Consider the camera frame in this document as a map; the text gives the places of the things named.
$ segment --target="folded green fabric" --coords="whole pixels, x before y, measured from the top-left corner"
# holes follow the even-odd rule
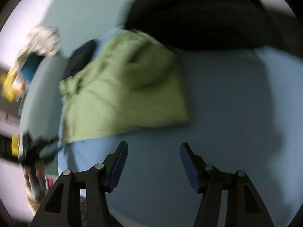
[[[121,30],[75,76],[65,95],[62,141],[116,135],[187,121],[175,55],[142,32]]]

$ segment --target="crumpled cloth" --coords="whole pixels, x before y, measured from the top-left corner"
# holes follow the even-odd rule
[[[50,57],[58,53],[61,39],[58,30],[54,27],[34,26],[27,34],[28,43],[18,54],[15,73],[18,73],[31,53]]]
[[[59,89],[63,143],[187,121],[175,54],[142,32],[121,30]]]

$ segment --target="metal bolt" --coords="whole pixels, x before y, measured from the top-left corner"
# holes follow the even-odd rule
[[[244,177],[245,176],[245,172],[244,171],[238,171],[237,174],[240,177]]]
[[[64,176],[67,176],[69,174],[71,174],[71,170],[70,169],[66,169],[66,170],[63,171],[63,175]]]
[[[96,169],[102,169],[104,167],[103,163],[98,163],[95,165]]]
[[[211,171],[212,169],[214,169],[214,166],[211,164],[206,164],[205,169]]]

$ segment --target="dark fabric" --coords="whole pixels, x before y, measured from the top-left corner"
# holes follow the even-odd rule
[[[185,50],[284,48],[259,0],[135,0],[125,29]]]
[[[24,66],[20,70],[22,76],[24,79],[26,79],[28,82],[31,82],[35,72],[37,71],[41,61],[43,61],[45,57],[41,55],[37,55],[35,53],[31,53],[27,60],[24,63]]]
[[[97,46],[96,40],[90,40],[76,49],[72,56],[68,58],[68,65],[64,71],[63,78],[76,75],[80,72],[90,61]]]

